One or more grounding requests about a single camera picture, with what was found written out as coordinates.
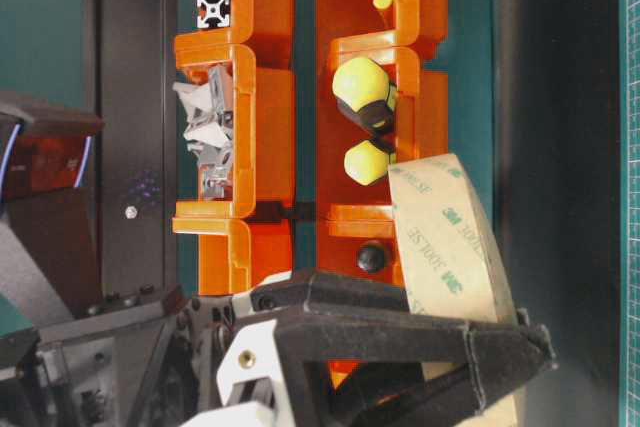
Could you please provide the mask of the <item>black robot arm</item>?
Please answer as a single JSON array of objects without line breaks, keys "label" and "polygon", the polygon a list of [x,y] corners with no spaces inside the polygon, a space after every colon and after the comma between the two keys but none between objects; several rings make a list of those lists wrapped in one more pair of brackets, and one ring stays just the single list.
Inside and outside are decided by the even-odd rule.
[{"label": "black robot arm", "polygon": [[555,365],[545,327],[414,315],[398,287],[323,272],[240,294],[101,296],[86,203],[1,205],[5,426],[454,426]]}]

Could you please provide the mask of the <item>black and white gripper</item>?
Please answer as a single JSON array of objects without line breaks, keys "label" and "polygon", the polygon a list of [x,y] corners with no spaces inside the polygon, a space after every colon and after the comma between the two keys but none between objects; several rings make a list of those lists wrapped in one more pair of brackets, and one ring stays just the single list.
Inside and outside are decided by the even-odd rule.
[{"label": "black and white gripper", "polygon": [[175,291],[124,301],[130,326],[161,331],[125,395],[128,426],[317,426],[320,363],[467,364],[480,384],[520,386],[556,366],[548,329],[412,314],[404,289],[332,273],[274,274],[234,295],[207,297],[187,337]]}]

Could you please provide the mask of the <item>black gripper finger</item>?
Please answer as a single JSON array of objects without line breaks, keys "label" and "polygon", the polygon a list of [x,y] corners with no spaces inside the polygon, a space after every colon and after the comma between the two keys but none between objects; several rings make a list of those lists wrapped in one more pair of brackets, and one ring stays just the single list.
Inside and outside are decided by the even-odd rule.
[{"label": "black gripper finger", "polygon": [[469,361],[431,380],[418,363],[365,362],[337,387],[326,362],[299,372],[301,426],[455,426],[530,380],[521,360]]}]

